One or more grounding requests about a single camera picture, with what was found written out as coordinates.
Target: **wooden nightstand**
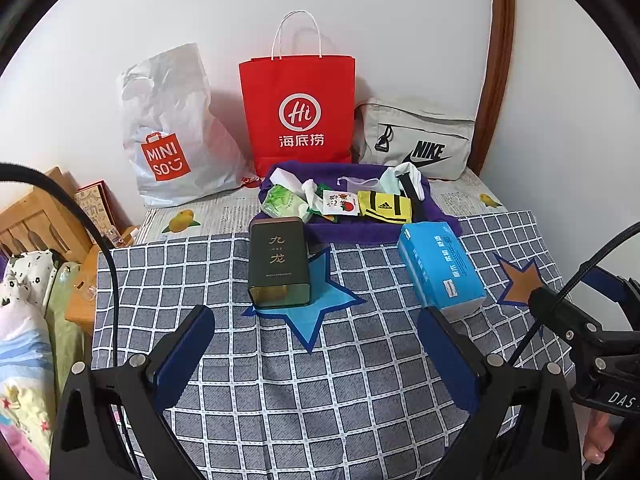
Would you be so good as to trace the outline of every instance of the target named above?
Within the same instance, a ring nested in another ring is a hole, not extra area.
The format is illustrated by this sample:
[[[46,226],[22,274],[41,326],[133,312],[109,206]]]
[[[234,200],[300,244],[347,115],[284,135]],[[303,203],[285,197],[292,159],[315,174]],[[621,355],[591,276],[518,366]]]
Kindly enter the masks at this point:
[[[128,242],[128,244],[133,242],[130,237],[130,232],[133,231],[133,229],[133,227],[129,227],[124,231],[123,239]],[[100,254],[100,247],[94,244],[78,271],[78,275],[73,284],[74,290],[71,293],[69,303],[65,310],[65,319],[78,325],[80,329],[89,336],[94,335],[95,298],[88,300],[86,298],[88,295],[85,294],[85,290],[92,285],[96,285],[98,254]]]

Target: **gray checkered tablecloth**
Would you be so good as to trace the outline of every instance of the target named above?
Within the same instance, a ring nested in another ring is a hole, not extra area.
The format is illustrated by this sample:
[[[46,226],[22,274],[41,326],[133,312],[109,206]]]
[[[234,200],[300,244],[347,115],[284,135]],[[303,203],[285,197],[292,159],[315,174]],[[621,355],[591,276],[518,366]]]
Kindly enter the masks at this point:
[[[484,283],[482,309],[454,324],[484,354],[506,358],[532,323],[496,305],[506,276],[495,253],[561,286],[529,212],[461,219],[460,238]],[[177,406],[164,412],[209,480],[417,478],[466,420],[417,339],[420,306],[395,246],[331,245],[332,279],[366,300],[327,314],[309,354],[282,320],[247,317],[248,235],[194,237],[113,251],[120,289],[119,361],[148,352],[194,304],[216,334]],[[98,261],[93,366],[111,365],[110,277]],[[520,359],[567,373],[568,346],[545,330]],[[511,410],[503,429],[513,423]],[[152,472],[135,443],[145,477]]]

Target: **white rope handle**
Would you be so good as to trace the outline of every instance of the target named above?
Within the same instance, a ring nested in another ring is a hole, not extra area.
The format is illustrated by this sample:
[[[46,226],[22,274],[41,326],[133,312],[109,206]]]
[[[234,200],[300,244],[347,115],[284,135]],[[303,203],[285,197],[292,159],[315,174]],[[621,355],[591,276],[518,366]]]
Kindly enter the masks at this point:
[[[322,38],[320,37],[320,28],[318,27],[318,22],[316,22],[316,19],[313,17],[311,12],[308,12],[306,10],[292,10],[291,12],[288,12],[285,15],[285,17],[282,19],[282,21],[280,22],[280,26],[276,31],[276,35],[273,38],[273,43],[271,44],[271,60],[272,61],[273,61],[273,52],[276,47],[276,41],[278,41],[278,56],[280,57],[280,59],[282,59],[282,25],[287,20],[287,18],[289,18],[290,16],[293,16],[297,12],[304,12],[312,20],[314,20],[314,25],[316,26],[316,32],[318,33],[318,56],[322,57]]]

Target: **nike swoosh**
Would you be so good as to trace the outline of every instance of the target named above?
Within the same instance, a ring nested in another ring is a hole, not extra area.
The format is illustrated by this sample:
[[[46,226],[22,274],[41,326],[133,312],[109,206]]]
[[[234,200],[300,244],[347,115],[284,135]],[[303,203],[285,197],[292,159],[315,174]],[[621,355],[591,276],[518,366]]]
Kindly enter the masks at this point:
[[[423,166],[428,166],[429,164],[434,164],[435,162],[440,162],[441,160],[447,160],[448,158],[451,158],[450,156],[443,156],[441,158],[434,158],[433,160],[425,160],[423,162],[415,162],[414,160],[411,160],[411,153],[409,153],[409,155],[407,155],[403,162],[410,162],[412,163],[416,168],[421,168]]]

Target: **wooden headboard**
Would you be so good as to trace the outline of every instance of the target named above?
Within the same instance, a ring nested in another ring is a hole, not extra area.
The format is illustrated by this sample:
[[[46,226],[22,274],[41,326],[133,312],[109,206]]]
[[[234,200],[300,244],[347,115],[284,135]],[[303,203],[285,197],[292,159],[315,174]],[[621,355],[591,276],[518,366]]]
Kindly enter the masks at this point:
[[[466,163],[475,174],[480,174],[482,170],[500,114],[511,62],[514,20],[515,0],[493,0],[486,75],[476,115],[471,154]]]
[[[47,175],[73,196],[71,179],[60,168]],[[0,212],[0,248],[7,256],[54,249],[70,262],[82,263],[92,243],[86,231],[60,202],[39,188]]]

